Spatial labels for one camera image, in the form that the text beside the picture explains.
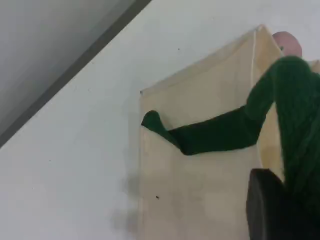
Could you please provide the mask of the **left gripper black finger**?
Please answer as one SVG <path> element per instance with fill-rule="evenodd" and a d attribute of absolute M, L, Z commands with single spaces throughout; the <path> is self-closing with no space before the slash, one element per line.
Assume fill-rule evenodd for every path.
<path fill-rule="evenodd" d="M 250 171 L 245 209 L 251 240 L 320 238 L 320 225 L 294 202 L 269 169 Z"/>

